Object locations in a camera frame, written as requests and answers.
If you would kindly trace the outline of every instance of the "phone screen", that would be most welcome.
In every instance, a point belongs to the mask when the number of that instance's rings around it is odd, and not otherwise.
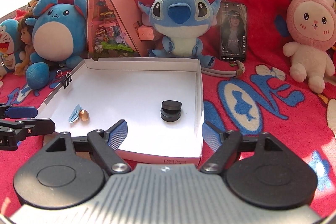
[[[244,62],[247,50],[247,12],[240,3],[221,3],[220,58],[224,61]]]

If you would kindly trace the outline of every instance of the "plush toy eye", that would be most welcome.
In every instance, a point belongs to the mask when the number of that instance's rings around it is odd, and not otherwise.
[[[208,13],[208,9],[203,2],[198,2],[197,7],[198,7],[198,16],[199,17],[203,17]]]
[[[153,7],[153,15],[155,15],[156,17],[160,17],[161,13],[160,13],[160,2],[155,3],[154,7]]]

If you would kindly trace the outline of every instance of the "doraemon plush toy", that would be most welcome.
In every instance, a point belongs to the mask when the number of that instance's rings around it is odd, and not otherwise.
[[[201,66],[210,68],[214,57],[202,55],[203,43],[198,38],[216,25],[221,0],[155,0],[152,7],[138,3],[149,15],[150,24],[165,35],[162,50],[152,50],[156,57],[198,58]]]
[[[83,59],[80,54],[86,46],[87,0],[74,0],[73,5],[58,4],[57,0],[40,0],[33,9],[38,19],[28,18],[26,24],[34,26],[30,60],[26,72],[28,86],[41,89],[49,81],[47,61],[64,63],[69,69]]]
[[[0,66],[0,76],[14,71],[15,66],[25,58],[24,44],[17,31],[18,21],[7,19],[0,24],[0,55],[3,66]]]

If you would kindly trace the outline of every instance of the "doll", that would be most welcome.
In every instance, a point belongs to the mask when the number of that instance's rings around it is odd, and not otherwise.
[[[18,21],[7,19],[0,24],[0,76],[12,72],[24,58],[24,44],[17,31]]]
[[[14,74],[18,76],[26,75],[26,70],[28,66],[31,64],[30,55],[35,52],[33,47],[32,33],[33,26],[29,26],[26,24],[27,18],[36,18],[33,16],[32,12],[27,13],[20,21],[17,26],[17,31],[21,37],[23,43],[25,43],[25,56],[23,58],[22,63],[18,64],[15,67]]]
[[[287,10],[287,27],[294,39],[283,46],[291,57],[290,76],[301,83],[308,79],[309,88],[322,93],[323,77],[332,76],[335,67],[326,53],[336,41],[334,0],[292,0]]]

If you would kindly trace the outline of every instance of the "pink box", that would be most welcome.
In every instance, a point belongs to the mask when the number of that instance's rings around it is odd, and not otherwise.
[[[155,42],[139,38],[136,29],[142,25],[141,16],[134,0],[88,0],[88,58],[147,57]]]

